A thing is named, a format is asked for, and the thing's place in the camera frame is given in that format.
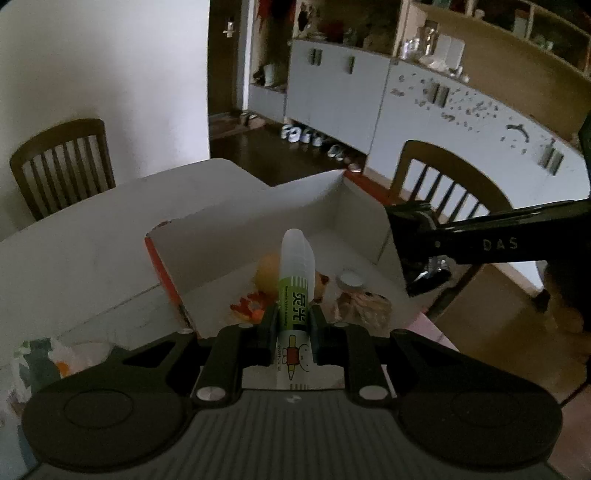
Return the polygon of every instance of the wooden chair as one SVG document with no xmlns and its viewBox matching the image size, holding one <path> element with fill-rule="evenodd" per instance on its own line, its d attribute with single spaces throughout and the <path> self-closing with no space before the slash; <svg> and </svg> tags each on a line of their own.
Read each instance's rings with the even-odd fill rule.
<svg viewBox="0 0 591 480">
<path fill-rule="evenodd" d="M 420 171 L 418 179 L 414 182 L 407 178 L 413 161 L 418 162 L 414 165 L 418 167 L 415 171 Z M 433 179 L 432 183 L 426 182 L 427 177 Z M 436 145 L 409 140 L 404 144 L 400 154 L 389 191 L 389 201 L 396 204 L 417 199 L 431 203 L 440 223 L 470 219 L 479 212 L 512 210 L 511 203 L 499 187 L 468 162 Z M 427 316 L 431 320 L 434 320 L 460 293 L 480 270 L 480 265 L 457 267 L 456 270 L 460 271 L 461 275 L 460 278 L 454 276 L 456 284 L 436 290 L 439 296 L 427 311 Z"/>
<path fill-rule="evenodd" d="M 10 168 L 36 220 L 115 187 L 105 124 L 96 118 L 34 136 L 12 155 Z"/>
</svg>

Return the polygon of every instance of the cardboard box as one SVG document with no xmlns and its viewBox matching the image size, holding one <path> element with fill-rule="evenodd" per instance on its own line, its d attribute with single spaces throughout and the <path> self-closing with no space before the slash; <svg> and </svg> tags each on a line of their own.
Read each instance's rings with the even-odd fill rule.
<svg viewBox="0 0 591 480">
<path fill-rule="evenodd" d="M 391 242 L 384 208 L 341 171 L 293 181 L 172 220 L 152 230 L 146 245 L 183 320 L 201 336 L 210 337 L 232 322 L 229 306 L 254 291 L 258 259 L 279 250 L 290 228 L 304 232 L 314 250 L 316 270 L 330 277 L 323 302 L 328 321 L 339 294 L 335 277 L 351 268 L 365 278 L 368 291 L 392 303 L 388 331 L 413 322 L 418 308 L 405 292 L 398 258 L 381 258 Z M 257 375 L 267 375 L 261 369 Z M 322 369 L 326 375 L 311 388 L 329 387 L 342 377 L 340 367 Z M 248 383 L 246 371 L 244 378 Z M 273 383 L 273 375 L 268 374 L 266 380 L 258 378 L 256 385 L 272 388 Z"/>
</svg>

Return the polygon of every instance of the wooden shelf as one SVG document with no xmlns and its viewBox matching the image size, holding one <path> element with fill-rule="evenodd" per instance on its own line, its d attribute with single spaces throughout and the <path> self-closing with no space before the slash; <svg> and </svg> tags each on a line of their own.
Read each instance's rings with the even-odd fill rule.
<svg viewBox="0 0 591 480">
<path fill-rule="evenodd" d="M 576 66 L 572 65 L 571 63 L 569 63 L 565 59 L 562 59 L 558 55 L 554 54 L 552 51 L 545 50 L 528 40 L 525 40 L 523 38 L 517 37 L 516 35 L 513 35 L 512 32 L 510 32 L 502 27 L 499 27 L 498 25 L 494 25 L 494 24 L 489 23 L 485 20 L 479 20 L 474 17 L 468 17 L 465 14 L 454 12 L 454 11 L 451 11 L 448 9 L 434 7 L 432 5 L 426 5 L 426 4 L 422 4 L 419 2 L 414 2 L 414 5 L 417 8 L 424 11 L 430 20 L 434 20 L 438 23 L 462 24 L 464 26 L 469 26 L 469 27 L 481 29 L 483 31 L 482 35 L 501 35 L 501 36 L 503 36 L 503 38 L 505 40 L 511 39 L 511 41 L 513 41 L 516 46 L 519 46 L 519 47 L 526 46 L 526 48 L 529 48 L 532 52 L 534 52 L 536 54 L 539 53 L 542 56 L 546 56 L 548 58 L 552 58 L 552 59 L 556 60 L 558 63 L 560 63 L 561 65 L 563 65 L 564 67 L 566 67 L 570 71 L 574 72 L 575 74 L 580 76 L 582 79 L 584 79 L 585 81 L 587 81 L 591 84 L 591 79 L 588 76 L 586 76 L 582 70 L 579 70 Z M 558 16 L 556 14 L 553 14 L 552 12 L 548 12 L 548 13 L 552 16 L 555 16 L 555 17 Z M 589 34 L 587 34 L 586 32 L 584 32 L 583 30 L 579 29 L 575 25 L 572 25 L 572 26 L 573 26 L 573 28 L 575 28 L 577 30 L 577 32 L 580 31 L 581 33 L 585 34 L 587 37 L 591 38 L 591 36 Z"/>
</svg>

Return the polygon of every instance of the bottle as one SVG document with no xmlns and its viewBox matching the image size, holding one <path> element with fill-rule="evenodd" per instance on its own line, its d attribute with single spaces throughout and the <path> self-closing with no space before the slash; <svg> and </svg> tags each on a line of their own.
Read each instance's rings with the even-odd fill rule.
<svg viewBox="0 0 591 480">
<path fill-rule="evenodd" d="M 288 230 L 281 243 L 277 335 L 277 387 L 307 390 L 313 363 L 308 334 L 308 306 L 314 297 L 314 252 L 302 231 Z"/>
</svg>

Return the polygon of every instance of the dark floor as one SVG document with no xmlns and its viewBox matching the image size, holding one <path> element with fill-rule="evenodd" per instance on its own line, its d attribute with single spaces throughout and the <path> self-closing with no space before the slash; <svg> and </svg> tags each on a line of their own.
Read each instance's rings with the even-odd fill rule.
<svg viewBox="0 0 591 480">
<path fill-rule="evenodd" d="M 290 144 L 279 136 L 276 126 L 266 125 L 210 142 L 212 158 L 226 158 L 248 173 L 275 186 L 288 181 L 343 168 L 326 156 L 327 147 Z"/>
</svg>

